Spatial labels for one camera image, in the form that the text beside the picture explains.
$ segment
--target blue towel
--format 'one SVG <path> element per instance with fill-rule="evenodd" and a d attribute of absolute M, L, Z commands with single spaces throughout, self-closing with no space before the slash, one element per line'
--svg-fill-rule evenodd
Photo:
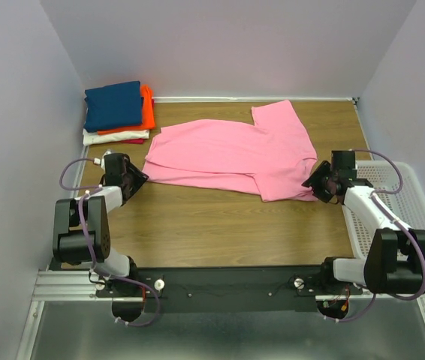
<path fill-rule="evenodd" d="M 143 123 L 140 82 L 130 81 L 86 90 L 88 133 Z"/>

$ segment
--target wooden table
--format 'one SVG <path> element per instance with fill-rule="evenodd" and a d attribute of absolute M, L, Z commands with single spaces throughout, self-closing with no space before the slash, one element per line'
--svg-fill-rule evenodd
<path fill-rule="evenodd" d="M 157 103 L 159 127 L 197 119 L 252 124 L 251 106 L 266 103 Z M 331 150 L 365 148 L 351 102 L 298 101 L 318 162 Z M 159 129 L 151 132 L 151 138 Z M 140 169 L 144 145 L 94 145 L 88 157 L 107 149 L 123 152 Z M 357 154 L 358 159 L 369 159 Z M 82 185 L 97 184 L 101 169 L 90 163 Z M 325 257 L 352 256 L 341 207 L 322 202 L 262 202 L 256 195 L 146 183 L 123 207 L 109 214 L 112 246 L 139 266 L 263 266 L 319 264 Z"/>

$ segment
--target pink cloth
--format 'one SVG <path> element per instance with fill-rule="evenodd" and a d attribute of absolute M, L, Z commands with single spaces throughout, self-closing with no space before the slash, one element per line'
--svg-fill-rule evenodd
<path fill-rule="evenodd" d="M 317 155 L 287 100 L 253 107 L 255 125 L 197 120 L 163 127 L 143 171 L 151 182 L 313 201 L 301 184 Z"/>
<path fill-rule="evenodd" d="M 144 144 L 144 139 L 121 140 L 120 142 L 125 144 Z"/>

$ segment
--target purple cable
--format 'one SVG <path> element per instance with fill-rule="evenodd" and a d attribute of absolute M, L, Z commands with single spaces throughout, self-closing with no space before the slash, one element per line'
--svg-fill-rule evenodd
<path fill-rule="evenodd" d="M 61 173 L 61 177 L 59 178 L 59 184 L 61 186 L 61 188 L 68 190 L 68 191 L 75 191 L 75 190 L 83 190 L 83 189 L 92 189 L 89 192 L 86 192 L 84 195 L 82 195 L 79 199 L 79 203 L 78 203 L 78 208 L 79 208 L 79 219 L 80 219 L 80 224 L 81 227 L 83 228 L 83 233 L 84 233 L 84 238 L 86 239 L 86 243 L 87 243 L 87 248 L 89 249 L 89 254 L 91 255 L 91 260 L 92 260 L 92 267 L 91 269 L 94 270 L 98 259 L 95 255 L 94 252 L 94 247 L 92 244 L 92 240 L 91 237 L 89 236 L 89 231 L 87 229 L 87 222 L 86 222 L 86 217 L 84 216 L 84 209 L 83 209 L 83 204 L 84 204 L 84 200 L 86 200 L 88 197 L 97 194 L 98 192 L 100 192 L 102 190 L 102 186 L 99 185 L 90 185 L 90 186 L 79 186 L 79 187 L 67 187 L 62 183 L 62 180 L 64 178 L 65 173 L 68 171 L 69 167 L 71 167 L 71 165 L 78 163 L 80 161 L 92 161 L 94 162 L 94 159 L 91 158 L 87 158 L 87 157 L 82 157 L 81 159 L 76 159 L 72 162 L 70 162 L 65 168 L 64 170 L 62 170 Z M 118 321 L 120 321 L 121 323 L 124 323 L 128 326 L 133 326 L 133 327 L 142 327 L 142 326 L 148 326 L 151 325 L 154 321 L 156 321 L 159 318 L 159 312 L 161 310 L 161 301 L 159 300 L 159 296 L 156 293 L 156 291 L 150 287 L 149 285 L 145 284 L 145 283 L 141 283 L 140 281 L 136 281 L 136 280 L 132 280 L 132 279 L 128 279 L 126 277 L 120 277 L 120 276 L 114 276 L 111 275 L 111 278 L 117 279 L 119 281 L 124 281 L 126 283 L 131 283 L 134 285 L 138 285 L 139 287 L 145 287 L 146 289 L 148 289 L 153 295 L 154 298 L 158 304 L 158 306 L 156 307 L 155 313 L 154 313 L 154 317 L 151 320 L 148 320 L 146 322 L 140 322 L 140 323 L 134 323 L 134 322 L 126 322 L 122 319 L 118 319 Z"/>
<path fill-rule="evenodd" d="M 337 323 L 349 323 L 350 321 L 358 320 L 360 317 L 362 317 L 365 313 L 368 312 L 368 310 L 374 304 L 375 300 L 376 300 L 376 294 L 372 294 L 372 298 L 371 298 L 371 301 L 369 302 L 368 306 L 366 306 L 362 311 L 360 311 L 359 313 L 357 313 L 356 315 L 354 315 L 352 317 L 347 317 L 345 319 L 335 319 L 335 318 L 329 317 L 329 316 L 325 316 L 325 317 L 326 317 L 326 319 L 333 320 Z"/>
<path fill-rule="evenodd" d="M 69 170 L 69 168 L 72 165 L 74 165 L 75 163 L 79 163 L 81 161 L 91 161 L 91 162 L 94 162 L 94 159 L 92 159 L 90 157 L 82 157 L 80 159 L 76 159 L 74 161 L 71 161 L 70 163 L 68 163 L 65 166 L 65 168 L 61 172 L 61 177 L 59 178 L 59 186 L 61 188 L 63 188 L 64 190 L 75 191 L 75 190 L 96 189 L 98 187 L 97 185 L 86 185 L 86 186 L 79 186 L 79 187 L 69 187 L 69 186 L 65 186 L 64 185 L 63 181 L 64 181 L 64 175 L 65 175 L 65 173 Z"/>
<path fill-rule="evenodd" d="M 372 195 L 373 194 L 395 195 L 402 190 L 402 186 L 403 186 L 404 182 L 402 180 L 401 172 L 399 171 L 396 164 L 390 158 L 388 158 L 387 156 L 385 156 L 385 155 L 383 155 L 383 154 L 381 154 L 377 151 L 373 151 L 373 150 L 369 150 L 369 149 L 365 149 L 365 148 L 353 149 L 353 151 L 354 152 L 369 152 L 371 154 L 378 155 L 379 157 L 385 159 L 394 168 L 394 170 L 396 171 L 396 174 L 398 175 L 399 186 L 396 190 L 382 190 L 382 189 L 374 190 L 372 192 Z M 387 211 L 387 209 L 384 208 L 384 206 L 378 201 L 376 196 L 371 196 L 371 200 L 376 204 L 376 206 L 378 206 L 378 209 L 381 210 L 381 212 L 384 214 L 384 216 L 386 216 L 386 218 L 388 218 L 393 224 L 396 224 L 396 226 L 401 231 L 403 231 L 405 233 L 405 235 L 408 237 L 408 240 L 413 245 L 413 248 L 416 251 L 417 257 L 420 260 L 421 272 L 422 272 L 422 275 L 423 275 L 423 281 L 421 282 L 420 289 L 414 295 L 411 295 L 411 296 L 400 296 L 400 295 L 396 295 L 396 294 L 391 294 L 391 296 L 393 296 L 396 299 L 408 300 L 408 301 L 415 300 L 425 293 L 425 259 L 424 259 L 424 255 L 421 252 L 420 246 L 418 245 L 414 236 L 398 220 L 396 220 L 395 217 Z"/>

